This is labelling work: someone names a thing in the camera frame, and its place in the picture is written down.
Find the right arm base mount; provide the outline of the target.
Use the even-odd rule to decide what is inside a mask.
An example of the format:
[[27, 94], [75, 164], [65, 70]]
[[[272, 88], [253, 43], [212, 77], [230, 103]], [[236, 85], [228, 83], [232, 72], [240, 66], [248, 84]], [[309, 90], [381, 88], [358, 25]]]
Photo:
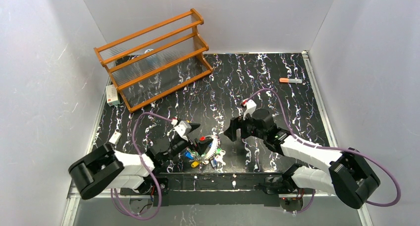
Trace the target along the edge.
[[[313, 203], [315, 191], [309, 188], [298, 187], [292, 179], [284, 179], [282, 176], [269, 176], [259, 183], [255, 189], [262, 190], [267, 195], [280, 195], [280, 207], [286, 213], [298, 214], [306, 211]], [[308, 190], [310, 199], [307, 204], [304, 203], [304, 196]]]

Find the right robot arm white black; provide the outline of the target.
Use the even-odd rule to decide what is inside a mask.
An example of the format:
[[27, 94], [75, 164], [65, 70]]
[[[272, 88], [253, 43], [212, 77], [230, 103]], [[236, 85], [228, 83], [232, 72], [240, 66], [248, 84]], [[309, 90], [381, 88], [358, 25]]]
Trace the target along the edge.
[[240, 130], [242, 139], [261, 139], [272, 152], [302, 161], [293, 164], [280, 179], [263, 184], [265, 188], [320, 190], [337, 196], [353, 209], [359, 209], [380, 186], [380, 179], [363, 157], [352, 150], [313, 147], [311, 142], [304, 142], [278, 127], [268, 110], [258, 109], [252, 114], [232, 118], [223, 134], [234, 142], [237, 130]]

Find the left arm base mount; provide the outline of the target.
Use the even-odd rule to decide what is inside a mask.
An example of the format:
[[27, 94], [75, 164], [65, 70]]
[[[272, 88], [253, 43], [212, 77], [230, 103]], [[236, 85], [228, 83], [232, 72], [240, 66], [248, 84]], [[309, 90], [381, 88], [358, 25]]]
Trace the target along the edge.
[[169, 192], [169, 179], [167, 177], [157, 176], [158, 187], [156, 187], [153, 179], [148, 176], [144, 182], [136, 189], [122, 188], [120, 189], [120, 195], [123, 196], [134, 196], [134, 195], [153, 195], [158, 196], [158, 189], [161, 191], [161, 195], [167, 195]]

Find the bunch of coloured keys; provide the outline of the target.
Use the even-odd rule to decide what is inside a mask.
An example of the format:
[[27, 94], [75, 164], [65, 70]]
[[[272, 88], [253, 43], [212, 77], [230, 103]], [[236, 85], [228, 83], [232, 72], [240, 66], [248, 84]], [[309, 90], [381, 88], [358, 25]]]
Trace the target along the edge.
[[224, 153], [224, 150], [222, 150], [221, 148], [217, 148], [214, 152], [208, 150], [206, 154], [199, 156], [197, 152], [187, 149], [183, 156], [190, 160], [190, 165], [193, 169], [197, 168], [199, 165], [210, 164], [211, 168], [215, 170], [218, 168], [218, 161], [216, 157], [221, 156]]

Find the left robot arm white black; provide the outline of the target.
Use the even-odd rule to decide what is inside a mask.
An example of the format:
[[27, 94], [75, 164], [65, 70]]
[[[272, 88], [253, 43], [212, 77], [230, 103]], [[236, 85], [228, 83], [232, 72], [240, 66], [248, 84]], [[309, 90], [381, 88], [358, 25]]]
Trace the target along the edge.
[[144, 154], [135, 155], [113, 149], [106, 143], [74, 162], [68, 169], [82, 199], [96, 197], [105, 189], [130, 188], [140, 190], [151, 174], [173, 160], [184, 150], [190, 150], [193, 160], [203, 162], [211, 159], [217, 151], [218, 140], [206, 135], [192, 140], [188, 135], [198, 127], [198, 123], [173, 120], [175, 136], [167, 150], [148, 149]]

